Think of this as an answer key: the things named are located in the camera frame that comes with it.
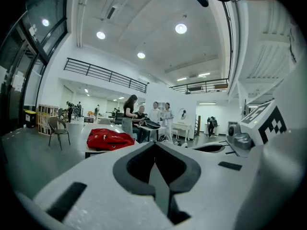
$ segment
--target black tray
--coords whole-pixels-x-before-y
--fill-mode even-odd
[[[158,129],[158,128],[161,127],[161,125],[159,125],[159,124],[157,124],[157,123],[155,123],[155,122],[153,122],[153,121],[147,121],[147,120],[145,120],[144,122],[145,122],[145,124],[146,124],[147,127],[152,128],[152,129]]]

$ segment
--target ceiling light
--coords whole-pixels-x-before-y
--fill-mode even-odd
[[[203,77],[203,76],[206,76],[206,75],[210,75],[210,73],[203,73],[203,74],[199,74],[198,77]]]
[[[178,24],[176,25],[175,30],[178,34],[184,34],[187,31],[187,26],[184,24]]]
[[[186,80],[187,78],[181,78],[181,79],[177,79],[177,81],[182,81],[182,80]]]
[[[142,52],[138,53],[138,58],[144,59],[145,58],[145,54],[142,53]]]
[[[99,38],[99,39],[105,39],[106,38],[106,35],[103,33],[103,32],[97,32],[97,37]]]
[[[49,26],[49,20],[43,19],[42,23],[44,26]]]

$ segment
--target metal chair leg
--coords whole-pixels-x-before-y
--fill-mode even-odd
[[[52,136],[52,133],[50,134],[50,138],[49,138],[49,145],[48,145],[48,146],[50,146],[50,140],[51,140],[51,136]]]
[[[61,147],[61,150],[63,150],[63,149],[62,149],[62,144],[61,144],[61,138],[60,138],[59,135],[58,135],[58,138],[59,138],[59,146]]]
[[[67,135],[68,135],[68,142],[69,142],[69,144],[71,144],[71,141],[69,140],[69,134],[68,134],[68,131],[67,131]]]

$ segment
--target red backpack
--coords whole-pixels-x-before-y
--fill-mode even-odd
[[[92,129],[87,146],[93,149],[116,150],[134,145],[134,139],[127,133],[117,133],[106,128]]]

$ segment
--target long hair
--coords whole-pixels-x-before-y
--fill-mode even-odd
[[[134,101],[135,100],[137,100],[138,99],[138,97],[135,95],[135,94],[133,94],[132,96],[130,96],[129,97],[129,99],[125,102],[125,104],[124,104],[124,109],[127,107],[127,105],[132,105],[132,110],[131,110],[131,112],[133,112],[133,105],[134,105]]]

